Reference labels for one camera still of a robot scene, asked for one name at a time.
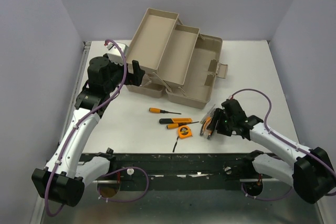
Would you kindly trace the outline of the orange handled pliers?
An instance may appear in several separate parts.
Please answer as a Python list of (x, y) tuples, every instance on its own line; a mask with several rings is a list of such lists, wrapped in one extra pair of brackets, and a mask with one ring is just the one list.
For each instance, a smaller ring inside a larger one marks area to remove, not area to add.
[(202, 124), (199, 135), (204, 136), (205, 132), (207, 131), (207, 126), (210, 124), (214, 113), (216, 110), (216, 105), (214, 104), (210, 110), (205, 114), (205, 116), (201, 119), (200, 123)]

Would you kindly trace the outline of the orange tape measure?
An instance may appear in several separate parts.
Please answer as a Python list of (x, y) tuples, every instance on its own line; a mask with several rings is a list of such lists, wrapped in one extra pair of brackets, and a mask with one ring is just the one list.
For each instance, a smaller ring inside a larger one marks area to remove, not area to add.
[(185, 139), (188, 137), (192, 137), (192, 131), (187, 125), (182, 125), (178, 128), (178, 138)]

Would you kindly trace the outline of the orange handled screwdriver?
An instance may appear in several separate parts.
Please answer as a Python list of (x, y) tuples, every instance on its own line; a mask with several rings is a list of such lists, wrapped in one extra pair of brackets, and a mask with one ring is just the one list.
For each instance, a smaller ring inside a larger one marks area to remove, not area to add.
[(156, 113), (156, 114), (178, 114), (178, 115), (181, 115), (181, 113), (178, 113), (178, 112), (170, 112), (170, 111), (161, 110), (161, 109), (158, 109), (158, 108), (149, 108), (149, 112), (150, 113)]
[(168, 130), (171, 130), (171, 129), (176, 129), (176, 128), (179, 128), (180, 126), (184, 126), (184, 125), (188, 125), (188, 124), (194, 124), (194, 123), (198, 123), (198, 121), (196, 122), (183, 122), (183, 123), (173, 123), (173, 124), (168, 124), (166, 126), (166, 128)]

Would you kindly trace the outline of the beige tool box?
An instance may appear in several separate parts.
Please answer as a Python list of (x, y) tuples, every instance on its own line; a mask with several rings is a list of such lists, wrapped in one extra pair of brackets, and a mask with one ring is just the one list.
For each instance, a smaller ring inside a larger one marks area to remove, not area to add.
[(173, 103), (204, 108), (217, 78), (226, 78), (228, 65), (220, 62), (223, 40), (183, 25), (178, 13), (149, 8), (127, 49), (129, 71), (138, 61), (145, 71), (140, 86), (130, 92)]

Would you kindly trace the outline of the orange black utility knife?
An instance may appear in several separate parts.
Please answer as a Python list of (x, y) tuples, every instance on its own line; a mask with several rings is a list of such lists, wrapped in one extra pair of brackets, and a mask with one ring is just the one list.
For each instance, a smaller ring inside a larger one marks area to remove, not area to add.
[(173, 123), (191, 123), (191, 118), (163, 118), (159, 119), (160, 124), (173, 124)]

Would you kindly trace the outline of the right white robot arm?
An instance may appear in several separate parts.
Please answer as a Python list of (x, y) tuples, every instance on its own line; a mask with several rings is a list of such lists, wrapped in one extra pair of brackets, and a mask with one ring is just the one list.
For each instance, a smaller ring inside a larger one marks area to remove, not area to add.
[(273, 153), (273, 156), (262, 151), (247, 154), (236, 172), (239, 178), (267, 175), (289, 185), (310, 204), (331, 196), (331, 190), (335, 189), (335, 171), (324, 149), (311, 149), (280, 135), (261, 118), (247, 116), (233, 98), (215, 109), (206, 129), (211, 134), (236, 134)]

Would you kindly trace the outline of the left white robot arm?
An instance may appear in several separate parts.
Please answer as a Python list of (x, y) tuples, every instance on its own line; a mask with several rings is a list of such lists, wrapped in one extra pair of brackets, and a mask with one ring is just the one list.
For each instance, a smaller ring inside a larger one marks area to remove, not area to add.
[(140, 86), (145, 71), (139, 62), (112, 62), (108, 56), (94, 57), (89, 61), (88, 79), (78, 94), (72, 119), (52, 158), (43, 169), (35, 169), (32, 181), (45, 202), (54, 201), (74, 207), (85, 188), (99, 177), (112, 179), (116, 175), (113, 151), (94, 154), (79, 165), (83, 149), (92, 131), (101, 120), (107, 106), (126, 85)]

